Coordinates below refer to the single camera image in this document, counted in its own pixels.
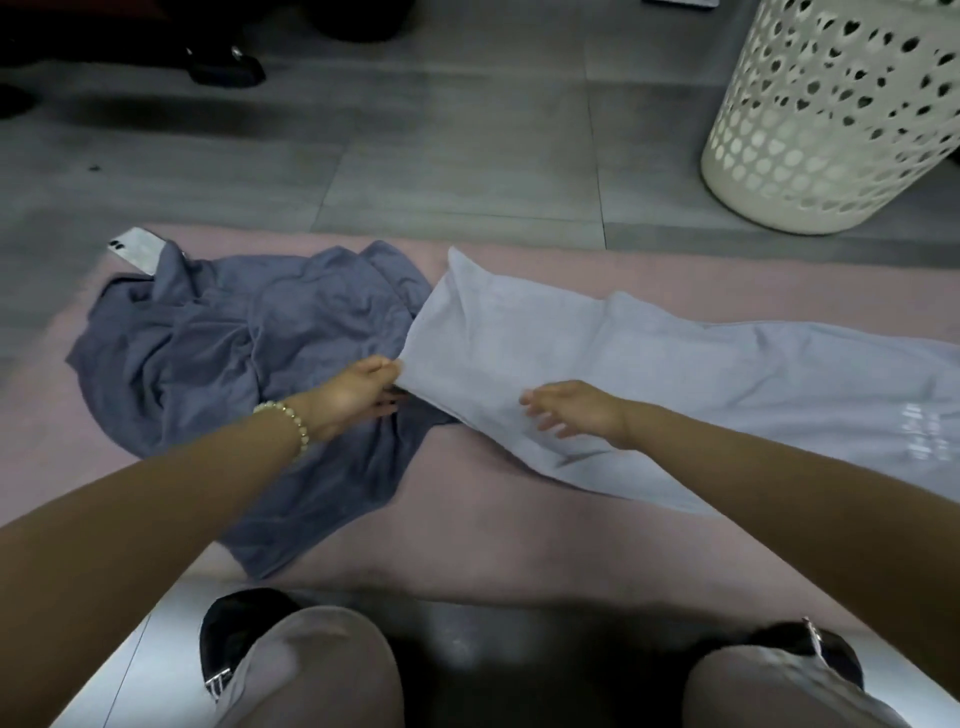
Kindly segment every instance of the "wrist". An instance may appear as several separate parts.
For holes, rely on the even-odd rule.
[[[658,419],[666,410],[657,404],[643,401],[624,400],[623,419],[626,430],[625,439],[628,449],[646,451],[650,431],[657,426]]]
[[[321,398],[317,397],[315,389],[287,397],[283,402],[300,417],[311,442],[325,439],[324,431],[329,428],[330,422],[324,414],[326,407],[323,406]]]

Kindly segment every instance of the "white laundry basket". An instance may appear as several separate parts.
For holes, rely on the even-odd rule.
[[[960,0],[762,0],[701,169],[741,215],[826,233],[957,146]]]

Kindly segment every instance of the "hand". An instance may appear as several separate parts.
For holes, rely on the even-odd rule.
[[[584,381],[562,381],[527,390],[520,397],[528,417],[543,416],[538,429],[562,425],[557,437],[596,435],[615,448],[630,448],[628,402]]]
[[[286,401],[300,415],[311,440],[332,440],[354,425],[396,412],[397,404],[406,398],[388,387],[400,376],[401,368],[399,359],[368,356],[319,387]]]

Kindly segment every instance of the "floor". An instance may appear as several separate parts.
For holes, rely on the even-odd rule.
[[[420,0],[410,28],[376,46],[324,40],[285,10],[249,29],[268,81],[244,91],[170,69],[0,70],[0,81],[43,99],[0,122],[0,379],[106,242],[149,221],[960,267],[960,166],[950,162],[838,236],[759,228],[705,190],[697,159],[755,6]],[[58,728],[205,726],[212,702],[197,632],[209,603],[232,589],[178,585]],[[492,643],[509,663],[516,636],[570,625],[456,605],[365,608],[400,632],[398,615],[420,614],[450,669]],[[576,629],[589,631],[598,618],[583,619]],[[654,627],[663,639],[696,632],[648,622],[645,634]],[[887,645],[851,639],[869,655],[868,685],[915,728],[960,724],[960,706]],[[469,723],[462,686],[449,685],[454,708],[431,724]],[[553,693],[598,704],[575,686]],[[527,708],[513,713],[517,724],[537,722]],[[598,711],[611,724],[622,717]],[[587,722],[563,713],[560,725]]]

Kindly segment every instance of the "beaded bracelet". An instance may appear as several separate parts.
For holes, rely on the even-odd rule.
[[[300,453],[298,453],[297,457],[303,455],[306,452],[306,449],[310,446],[310,435],[306,431],[306,427],[303,426],[303,420],[301,420],[297,413],[294,412],[293,407],[290,407],[281,401],[270,400],[262,402],[254,407],[253,414],[262,412],[265,409],[278,409],[280,412],[294,421],[294,425],[296,425],[297,430],[300,431]]]

